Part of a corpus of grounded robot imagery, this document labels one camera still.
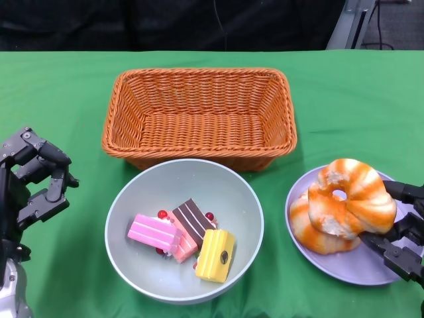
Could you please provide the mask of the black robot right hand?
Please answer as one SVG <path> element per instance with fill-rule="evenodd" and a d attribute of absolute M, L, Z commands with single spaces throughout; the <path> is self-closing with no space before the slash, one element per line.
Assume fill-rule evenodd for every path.
<path fill-rule="evenodd" d="M 405 281 L 413 280 L 423 285 L 422 257 L 408 247 L 393 244 L 403 237 L 417 246 L 423 246 L 423 187 L 396 181 L 384 181 L 386 191 L 395 200 L 413 206 L 416 213 L 409 212 L 396 221 L 385 234 L 362 232 L 361 241 L 382 257 L 384 265 Z"/>

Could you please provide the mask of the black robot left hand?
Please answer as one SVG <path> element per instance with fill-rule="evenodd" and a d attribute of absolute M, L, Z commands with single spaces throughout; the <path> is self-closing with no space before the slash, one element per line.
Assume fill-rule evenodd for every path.
<path fill-rule="evenodd" d="M 1 143 L 1 238 L 19 242 L 23 231 L 69 207 L 65 192 L 79 187 L 71 159 L 24 127 Z"/>

